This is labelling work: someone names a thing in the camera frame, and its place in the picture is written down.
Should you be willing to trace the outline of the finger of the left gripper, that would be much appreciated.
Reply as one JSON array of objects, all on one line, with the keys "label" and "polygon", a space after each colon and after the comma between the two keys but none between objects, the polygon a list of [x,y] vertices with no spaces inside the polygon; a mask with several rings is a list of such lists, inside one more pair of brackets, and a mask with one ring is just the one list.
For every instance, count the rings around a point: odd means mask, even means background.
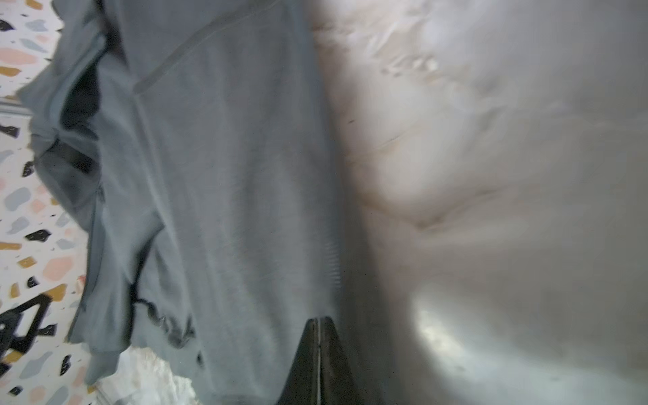
[{"label": "finger of the left gripper", "polygon": [[1,314],[1,377],[27,354],[40,336],[52,336],[53,325],[44,325],[53,298],[40,294]]}]

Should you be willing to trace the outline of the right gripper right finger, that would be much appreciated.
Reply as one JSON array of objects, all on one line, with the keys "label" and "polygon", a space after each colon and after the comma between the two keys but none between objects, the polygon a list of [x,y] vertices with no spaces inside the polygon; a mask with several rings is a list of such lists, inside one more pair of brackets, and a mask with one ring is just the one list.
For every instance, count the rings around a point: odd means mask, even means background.
[{"label": "right gripper right finger", "polygon": [[349,362],[330,317],[319,320],[320,399],[325,405],[361,405]]}]

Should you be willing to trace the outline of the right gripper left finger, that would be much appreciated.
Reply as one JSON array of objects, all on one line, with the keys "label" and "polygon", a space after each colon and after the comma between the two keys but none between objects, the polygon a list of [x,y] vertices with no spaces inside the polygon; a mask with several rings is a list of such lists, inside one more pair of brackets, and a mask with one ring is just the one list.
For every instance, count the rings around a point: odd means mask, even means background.
[{"label": "right gripper left finger", "polygon": [[277,405],[319,403],[319,320],[306,322]]}]

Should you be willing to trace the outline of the dark grey zip jacket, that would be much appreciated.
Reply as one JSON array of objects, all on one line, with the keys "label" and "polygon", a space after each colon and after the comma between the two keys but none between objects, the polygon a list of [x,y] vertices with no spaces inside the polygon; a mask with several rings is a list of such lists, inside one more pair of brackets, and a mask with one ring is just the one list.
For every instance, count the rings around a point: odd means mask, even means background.
[{"label": "dark grey zip jacket", "polygon": [[55,1],[18,93],[35,170],[86,231],[67,339],[95,384],[152,349],[205,404],[275,404],[330,317],[363,404],[388,404],[357,222],[299,1]]}]

